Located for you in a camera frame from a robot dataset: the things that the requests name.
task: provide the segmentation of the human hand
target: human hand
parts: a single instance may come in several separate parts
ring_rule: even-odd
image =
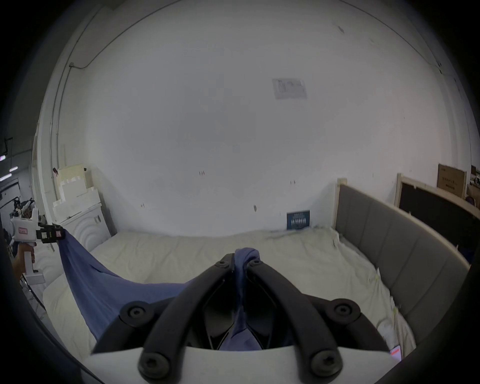
[[[34,248],[30,244],[18,244],[17,255],[15,256],[12,264],[13,274],[15,275],[17,280],[20,280],[20,278],[22,277],[22,273],[25,273],[25,252],[30,252],[32,255],[32,263],[35,262]]]

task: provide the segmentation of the white mattress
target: white mattress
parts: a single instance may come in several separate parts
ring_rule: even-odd
[[[106,268],[139,283],[185,282],[237,248],[258,249],[260,258],[302,293],[327,300],[355,301],[375,325],[389,319],[407,355],[415,348],[413,333],[399,314],[390,291],[366,258],[343,244],[331,228],[302,231],[255,231],[221,237],[171,237],[119,233],[92,251]],[[65,274],[43,292],[55,330],[77,359],[86,358],[95,339],[73,299]]]

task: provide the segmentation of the white cabinet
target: white cabinet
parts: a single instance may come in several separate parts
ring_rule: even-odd
[[[58,223],[89,252],[111,237],[105,224],[101,206],[102,204],[96,204]]]

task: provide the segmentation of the ceiling light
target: ceiling light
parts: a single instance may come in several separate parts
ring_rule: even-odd
[[[8,179],[11,175],[12,175],[12,174],[9,173],[8,175],[5,175],[5,176],[0,177],[0,181],[4,181],[4,180]]]

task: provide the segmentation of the blue cloth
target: blue cloth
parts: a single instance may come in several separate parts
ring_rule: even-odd
[[[189,282],[183,284],[134,283],[106,269],[70,233],[59,242],[63,270],[73,297],[85,322],[96,340],[119,315],[120,309],[131,301],[153,303],[177,296]],[[246,329],[243,311],[245,268],[251,260],[260,259],[257,250],[243,248],[235,251],[235,282],[237,287],[237,313],[222,350],[261,349]]]

